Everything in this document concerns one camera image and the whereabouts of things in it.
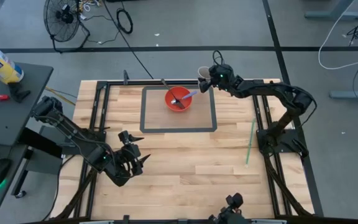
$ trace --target green straw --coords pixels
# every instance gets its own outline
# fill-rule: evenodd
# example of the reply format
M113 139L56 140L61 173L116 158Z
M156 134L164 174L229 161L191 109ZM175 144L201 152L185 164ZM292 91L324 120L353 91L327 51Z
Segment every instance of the green straw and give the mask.
M251 136L249 138L249 143L248 143L248 153L247 153L246 166L248 165L249 154L251 153L252 137L254 136L254 125L255 125L255 118L252 120Z

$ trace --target red bowl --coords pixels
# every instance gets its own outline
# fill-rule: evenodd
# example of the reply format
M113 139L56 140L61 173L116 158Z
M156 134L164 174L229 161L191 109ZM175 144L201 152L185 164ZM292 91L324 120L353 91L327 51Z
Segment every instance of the red bowl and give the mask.
M188 89L186 89L185 87L182 86L174 86L171 88L171 92L175 95L175 97L180 100L182 99L184 96L186 96L187 94L190 93L190 91ZM174 97L172 96L172 94L167 91L167 93L165 94L165 104L168 106L168 108L170 108L173 111L176 112L182 112L187 110L190 105L191 105L191 101L192 101L193 97L189 97L187 99L184 100L180 100L180 103L183 104L183 106L185 107L185 109L180 109L180 107L175 104L171 104L171 101L174 99Z

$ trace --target black metal frame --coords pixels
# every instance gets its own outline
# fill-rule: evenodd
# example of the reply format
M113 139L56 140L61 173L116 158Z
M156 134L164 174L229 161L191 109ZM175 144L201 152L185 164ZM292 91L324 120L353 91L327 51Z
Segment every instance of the black metal frame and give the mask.
M169 85L197 85L198 84L197 80L166 80L166 82ZM105 125L106 110L107 110L108 100L109 100L109 91L110 91L110 88L112 86L114 86L114 85L163 85L163 84L162 84L162 82L160 80L129 80L129 79L125 79L125 80L121 80L121 81L98 81L97 84L96 84L96 92L95 92L95 97L94 97L94 103L93 103L93 109L92 109L91 121L90 121L90 124L89 124L89 128L90 129L96 128L94 125L95 125L95 122L96 122L96 113L98 112L99 97L100 97L100 94L101 94L101 90L105 89L104 100L103 100L103 108L102 108L101 119L100 119L100 125L98 127L100 135L104 136L102 141L105 141L105 139L106 139L106 132L104 131L105 130L104 125ZM259 101L258 101L257 96L252 96L252 99L253 99L253 102L254 102L254 109L255 109L256 119L257 119L257 123L258 123L258 128L259 128L259 130L262 130L263 123L262 123L262 116L260 114ZM267 123L268 123L268 125L270 125L272 123L272 118L271 118L271 114L270 114L270 110L269 110L269 104L268 104L266 96L262 97L262 102L264 104L264 110L265 110ZM299 133L300 133L301 136L298 136L298 138L302 139L303 142L304 142L302 132L303 132L302 130L299 130ZM283 177L283 172L282 172L281 160L280 160L280 156L279 156L280 152L276 152L273 155L274 155L274 158L275 158L275 163L276 163L276 169L277 169L277 172L278 172L278 176L282 180L282 182L285 182L284 177ZM314 177L313 176L308 177L308 175L310 175L310 174L313 175L313 171L311 170L310 160L302 159L302 163L303 163L303 167L305 169L306 179L308 180L308 187L309 187L310 194L312 194L312 191L317 192L316 182L314 181ZM86 164L85 165L83 164L83 168L81 170L80 184L79 184L77 193L75 194L75 196L72 198L72 200L69 203L71 208L66 207L65 210L67 210L67 211L63 211L56 219L52 219L52 220L48 220L48 221L41 221L41 222L34 222L33 224L47 224L47 223L56 223L56 224L58 224L58 223L59 224L61 224L61 223L64 223L64 224L72 223L72 224L77 224L77 223L80 223L80 222L92 221L91 220L91 214L92 214L92 207L93 207L93 199L94 199L94 191L95 191L95 186L96 186L97 172L93 172L94 170L92 170L90 173L86 174L87 168L88 168L88 166ZM275 191L275 182L273 181L272 176L269 174L269 172L267 172L267 178L268 178L268 184L269 184L269 189L270 189L270 197L272 199L273 212L274 212L274 215L275 215L275 218L272 221L279 222L280 220L286 220L287 223L290 223L290 224L305 224L305 223L306 224L312 224L312 223L313 224L314 223L347 224L347 223L358 223L358 220L355 220L355 219L328 218L328 217L323 217L323 215L320 215L318 213L316 213L317 216L309 216L309 215L308 216L301 216L301 215L296 216L296 215L292 215L291 214L291 206L288 203L288 199L285 198L284 194L282 194L282 195L283 195L283 201L284 201L284 207L285 207L286 214L281 215L280 211L278 209L277 194L276 194L276 191ZM87 199L86 215L84 217L79 217L80 208L81 208L81 195L83 194L83 192L87 188L88 184L91 184L91 187L89 188L89 195L88 195L88 199ZM313 202L313 207L317 206L318 208L321 208L321 204L320 204L320 200L318 198L318 194L316 194L315 196L317 196L317 201L316 202L314 202L314 200L316 198L313 198L313 196L311 198L312 202ZM70 215L70 213L71 213L71 211L73 209L75 210L74 211L74 216L73 216L73 218L69 218L68 216ZM257 223L257 222L262 221L262 220L259 220L259 219L247 219L247 221L249 221L249 223L251 223L251 222ZM207 220L207 219L205 219L205 220L185 220L185 219L183 219L183 220L129 220L129 216L124 215L122 220L113 220L112 222L114 222L114 223L122 223L122 224L129 224L129 223L187 224L187 223L209 223L209 220Z
M166 80L168 85L197 85L198 81L197 80ZM99 130L103 130L104 124L105 124L105 120L106 120L106 110L107 110L107 105L108 105L108 100L109 100L109 91L110 88L114 85L163 85L162 82L160 80L118 80L118 81L98 81L96 84L96 92L95 92L95 97L94 97L94 103L93 103L93 110L92 110L92 115L91 115L91 124L89 125L89 128L94 127L94 123L96 121L96 114L98 112L98 103L99 103L99 98L100 98L100 94L101 94L101 90L105 89L104 92L104 100L103 100L103 108L102 108L102 112L101 112L101 119L100 119L100 125L99 125ZM262 116L260 114L260 107L259 107L259 101L258 98L256 96L252 97L253 101L254 101L254 109L255 109L255 114L256 114L256 119L257 119L257 124L258 124L258 128L261 130L263 129L263 123L262 123ZM265 111L265 115L266 115L266 119L267 119L267 123L268 125L270 125L272 123L272 117L270 114L270 110L269 110L269 103L267 101L267 97L263 96L262 97L262 102L264 105L264 111ZM280 160L280 155L279 153L275 153L274 155L274 159L275 159L275 165L276 165L276 169L278 172L278 175L280 176L280 178L284 180L284 174L283 174L283 169L282 169L282 164L281 164L281 160ZM303 164L304 165L304 169L311 169L311 164L307 163L307 164ZM80 179L80 183L83 182L84 178L86 175L86 169L83 167L81 170L81 179ZM269 185L269 190L270 190L270 197L272 199L272 206L273 206L273 213L275 215L275 217L277 219L280 219L281 214L278 208L278 199L277 199L277 194L276 194L276 189L275 189L275 184L274 181L272 179L272 177L269 175L269 173L267 173L267 178L268 178L268 185ZM309 185L309 190L313 189L316 191L316 185L315 182L314 185ZM285 208L285 215L292 215L291 212L291 206L290 203L288 202L288 199L285 198L284 194L283 195L283 201L284 201L284 208ZM88 202L87 202L87 209L86 209L86 217L87 218L91 218L91 213L92 213L92 204L93 204L93 198L94 198L94 186L89 190L89 196L88 196ZM169 222L177 222L178 220L137 220L136 222L139 223L156 223L156 222L163 222L163 223L169 223ZM188 222L196 222L196 223L206 223L207 220L187 220Z

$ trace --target black desk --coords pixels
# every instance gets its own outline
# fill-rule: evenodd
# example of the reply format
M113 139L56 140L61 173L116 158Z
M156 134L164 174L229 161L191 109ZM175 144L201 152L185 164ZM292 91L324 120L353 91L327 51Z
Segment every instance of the black desk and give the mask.
M21 81L23 90L30 90L31 94L20 104L13 100L0 103L0 144L5 145L0 145L0 159L7 157L9 150L11 150L9 159L12 162L5 183L0 186L0 206L27 150L26 145L15 143L27 124L30 111L38 102L53 71L52 67L41 65L26 63L18 63L18 65L25 73ZM0 94L9 94L7 86L1 82Z
M18 63L24 71L24 77L20 82L23 90L30 90L31 94L22 103L16 103L10 99L0 102L0 144L13 146L21 131L29 120L31 109L38 102L53 68L41 65ZM7 85L0 82L0 94L8 94Z

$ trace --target cup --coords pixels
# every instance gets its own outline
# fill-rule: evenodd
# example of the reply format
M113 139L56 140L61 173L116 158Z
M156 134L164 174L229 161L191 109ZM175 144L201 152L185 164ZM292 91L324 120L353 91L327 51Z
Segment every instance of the cup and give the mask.
M211 79L211 76L209 75L209 67L207 67L207 66L202 66L202 67L198 68L198 75L201 78L205 78L206 80Z

